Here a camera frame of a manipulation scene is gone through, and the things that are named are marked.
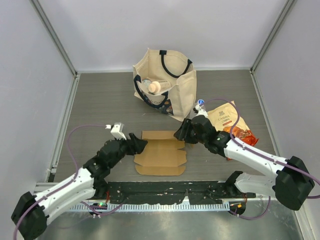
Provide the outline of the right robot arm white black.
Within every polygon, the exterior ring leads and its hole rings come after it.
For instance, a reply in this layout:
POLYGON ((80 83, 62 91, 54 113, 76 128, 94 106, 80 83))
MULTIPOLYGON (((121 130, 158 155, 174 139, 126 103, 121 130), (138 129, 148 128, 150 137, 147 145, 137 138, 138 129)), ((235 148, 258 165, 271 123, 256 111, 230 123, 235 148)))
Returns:
POLYGON ((203 115, 184 119, 174 137, 188 144, 203 144, 209 152, 241 162, 261 173, 234 172, 225 186, 230 197, 236 198, 242 193, 266 195, 276 198, 288 209, 298 211, 315 186, 302 159, 296 156, 287 159, 259 150, 226 131, 216 130, 203 115))

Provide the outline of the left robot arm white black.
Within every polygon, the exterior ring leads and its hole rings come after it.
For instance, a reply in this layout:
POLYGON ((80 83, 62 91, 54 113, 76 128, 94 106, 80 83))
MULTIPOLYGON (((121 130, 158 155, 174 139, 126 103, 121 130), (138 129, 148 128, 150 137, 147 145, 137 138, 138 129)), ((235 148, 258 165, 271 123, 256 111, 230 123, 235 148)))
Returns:
POLYGON ((105 181, 111 169, 126 155, 141 154, 148 142, 133 133, 129 139, 108 140, 97 154, 75 173, 37 194, 24 193, 12 215, 13 238, 20 233, 25 240, 38 238, 57 217, 86 199, 102 199, 107 192, 105 181))

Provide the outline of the brown cardboard box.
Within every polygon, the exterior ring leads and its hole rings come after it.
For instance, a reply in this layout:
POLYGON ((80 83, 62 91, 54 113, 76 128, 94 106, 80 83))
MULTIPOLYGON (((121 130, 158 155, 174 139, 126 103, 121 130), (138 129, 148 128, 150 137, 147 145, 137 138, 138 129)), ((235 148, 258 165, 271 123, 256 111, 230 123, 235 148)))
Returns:
POLYGON ((135 170, 146 176, 180 176, 186 170, 187 150, 194 144, 177 140, 174 131, 143 130, 147 141, 143 152, 134 156, 135 170))

